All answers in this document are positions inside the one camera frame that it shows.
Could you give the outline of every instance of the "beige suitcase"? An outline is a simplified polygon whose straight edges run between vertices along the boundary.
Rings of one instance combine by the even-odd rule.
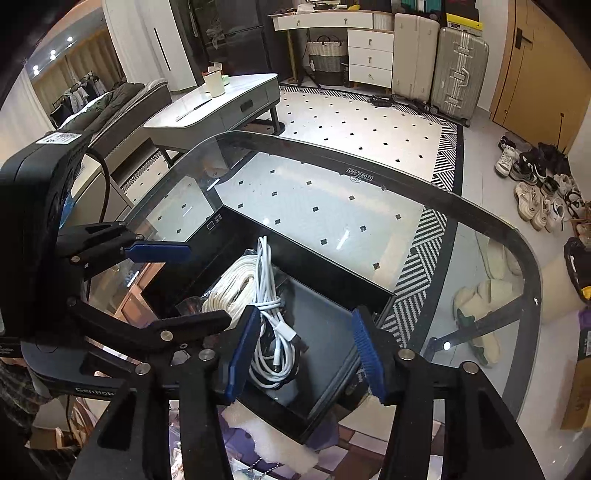
[[[394,17],[392,92],[409,100],[429,102],[439,23],[417,15]]]

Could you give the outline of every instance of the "metal screw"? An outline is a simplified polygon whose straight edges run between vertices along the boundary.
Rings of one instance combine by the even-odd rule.
[[[212,360],[216,356],[216,352],[211,350],[210,348],[206,348],[205,350],[201,350],[199,352],[199,358],[204,362]]]
[[[162,332],[160,332],[160,338],[165,342],[170,342],[174,338],[174,335],[168,330],[162,330]]]
[[[403,348],[401,350],[398,351],[398,356],[402,359],[402,360],[412,360],[415,357],[415,353],[412,350],[409,350],[408,348]]]
[[[471,375],[477,374],[480,370],[480,368],[478,368],[478,365],[476,365],[474,362],[465,362],[462,365],[462,367],[466,373],[469,373]]]
[[[135,367],[135,373],[137,373],[138,375],[145,375],[151,370],[151,368],[152,367],[150,366],[150,364],[139,364],[137,367]]]

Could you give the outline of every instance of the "brand label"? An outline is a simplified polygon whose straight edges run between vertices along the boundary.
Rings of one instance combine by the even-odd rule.
[[[354,168],[347,168],[347,173],[351,175],[357,175],[360,179],[363,179],[365,181],[372,181],[374,179],[373,175],[363,173],[362,171],[355,170]]]
[[[113,392],[103,392],[102,390],[87,390],[86,388],[76,387],[76,391],[80,393],[90,393],[93,395],[103,395],[104,397],[114,397]]]

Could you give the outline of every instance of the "sticker label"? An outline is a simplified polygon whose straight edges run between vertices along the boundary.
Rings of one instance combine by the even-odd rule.
[[[72,143],[74,140],[80,138],[82,134],[72,134],[69,132],[55,132],[51,135],[37,140],[36,144],[53,144],[53,145],[67,145]]]
[[[354,168],[347,168],[347,173],[351,175],[357,175],[360,179],[364,179],[365,181],[372,181],[374,179],[373,175],[368,175],[367,173],[355,170]]]

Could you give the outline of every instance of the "table drawer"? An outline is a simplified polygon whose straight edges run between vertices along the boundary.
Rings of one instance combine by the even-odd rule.
[[[392,70],[349,65],[349,80],[351,82],[369,83],[386,88],[392,87]]]
[[[275,20],[276,30],[315,27],[374,27],[374,17],[371,12],[315,12],[311,14],[275,17]]]
[[[392,53],[369,48],[349,47],[349,64],[392,70]]]
[[[394,52],[394,34],[368,30],[348,30],[349,47]]]
[[[268,104],[268,102],[267,90],[264,87],[257,88],[242,95],[220,110],[223,126],[226,130],[236,127],[257,110]]]

